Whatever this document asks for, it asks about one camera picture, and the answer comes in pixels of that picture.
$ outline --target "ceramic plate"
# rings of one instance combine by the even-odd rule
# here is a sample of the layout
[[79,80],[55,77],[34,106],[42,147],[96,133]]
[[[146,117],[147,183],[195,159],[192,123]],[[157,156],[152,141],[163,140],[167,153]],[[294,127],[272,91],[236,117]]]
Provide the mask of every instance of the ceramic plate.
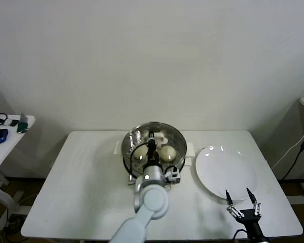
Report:
[[257,177],[250,160],[240,151],[227,146],[204,148],[196,158],[196,171],[202,184],[216,196],[226,199],[227,190],[234,201],[248,198]]

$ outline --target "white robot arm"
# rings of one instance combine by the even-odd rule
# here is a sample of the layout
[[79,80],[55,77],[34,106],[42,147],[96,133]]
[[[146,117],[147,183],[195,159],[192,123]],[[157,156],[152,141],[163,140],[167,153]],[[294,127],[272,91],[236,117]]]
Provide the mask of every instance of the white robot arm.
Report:
[[140,193],[141,207],[134,218],[127,219],[117,230],[111,243],[143,243],[151,219],[159,219],[168,211],[168,195],[159,185],[149,185]]

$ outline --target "floor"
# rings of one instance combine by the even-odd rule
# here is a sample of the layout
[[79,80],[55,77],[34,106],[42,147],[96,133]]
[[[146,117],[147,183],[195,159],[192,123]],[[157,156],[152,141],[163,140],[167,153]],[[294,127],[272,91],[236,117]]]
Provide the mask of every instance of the floor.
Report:
[[[27,198],[32,195],[38,194],[40,191],[42,185],[43,185],[43,180],[32,180],[32,179],[9,179],[10,184],[8,186],[2,187],[3,191],[8,193],[9,195],[14,195],[14,193],[17,190],[23,190],[25,191],[25,194],[23,198]],[[281,184],[285,194],[287,196],[293,196],[293,195],[302,195],[303,194],[303,189],[297,184],[297,183],[284,183]],[[23,205],[32,205],[35,200],[35,196],[25,200],[22,204]],[[295,210],[303,228],[304,228],[304,205],[293,205],[293,209]],[[5,208],[0,204],[0,216],[4,212]],[[45,240],[45,239],[25,239],[20,235],[20,233],[17,233],[15,235],[5,235],[5,231],[1,232],[1,236],[3,239],[3,242],[21,242],[22,240],[25,240],[23,242],[25,243],[48,243],[50,241]],[[214,242],[221,242],[221,243],[226,243],[226,242],[231,242],[231,241],[214,241]],[[303,243],[304,242],[304,234],[302,236],[298,237],[289,237],[289,238],[278,238],[278,239],[272,239],[271,242],[274,243],[285,243],[285,242],[290,242],[290,243]]]

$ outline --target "stainless steel bowl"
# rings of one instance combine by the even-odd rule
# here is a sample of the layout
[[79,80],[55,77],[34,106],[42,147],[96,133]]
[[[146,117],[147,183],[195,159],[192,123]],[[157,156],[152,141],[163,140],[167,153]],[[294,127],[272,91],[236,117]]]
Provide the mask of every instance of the stainless steel bowl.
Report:
[[[158,143],[157,151],[161,149],[162,146],[167,145],[173,147],[176,150],[176,157],[174,161],[168,162],[160,160],[162,169],[165,170],[168,166],[173,165],[181,170],[184,165],[185,156],[187,153],[186,140],[178,129],[174,128],[171,125],[158,122],[138,125],[125,135],[122,142],[122,156],[126,170],[130,172],[130,159],[133,150],[138,145],[146,143],[151,132],[162,133],[167,139],[166,144]],[[146,162],[147,161],[144,159],[138,160],[134,156],[132,157],[132,174],[135,178],[143,174],[143,166],[146,164]]]

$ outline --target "white table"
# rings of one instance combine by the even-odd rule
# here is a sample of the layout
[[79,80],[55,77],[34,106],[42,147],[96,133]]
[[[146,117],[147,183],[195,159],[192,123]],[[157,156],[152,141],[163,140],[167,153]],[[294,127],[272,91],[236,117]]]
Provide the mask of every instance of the white table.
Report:
[[[19,120],[20,116],[19,115],[8,115],[8,118]],[[28,128],[30,128],[35,122],[35,117],[28,115],[27,118],[28,118]],[[11,150],[13,150],[13,148],[17,145],[17,143],[20,141],[20,139],[22,139],[22,137],[26,134],[26,133],[22,133],[22,134],[17,133],[17,127],[18,127],[18,125],[15,125],[14,127],[0,125],[0,129],[4,129],[4,128],[8,129],[8,135],[7,135],[6,141],[0,144],[0,165],[5,160],[5,158],[9,155]],[[7,185],[8,183],[9,182],[0,173],[0,186],[2,184]],[[0,192],[0,203],[5,205],[9,209],[8,218],[10,217],[10,215],[12,213],[26,214],[29,212],[29,210],[30,210],[29,207],[26,207],[26,206],[20,207],[16,204],[16,202],[22,197],[22,195],[23,195],[23,192],[18,191],[14,195],[14,197],[11,198],[11,197],[7,197],[5,194]],[[0,230],[2,230],[4,228],[6,219],[7,219],[7,212],[5,211],[0,218]]]
[[[109,240],[120,224],[134,216],[134,186],[115,143],[125,131],[75,131],[60,151],[21,229],[39,238]],[[301,235],[303,228],[270,167],[248,131],[183,131],[196,154],[210,145],[233,146],[257,172],[254,192],[262,203],[261,228],[267,237]],[[243,225],[226,211],[226,202],[211,196],[192,166],[181,172],[169,191],[169,211],[148,226],[148,240],[231,239]],[[236,205],[251,208],[250,200]]]

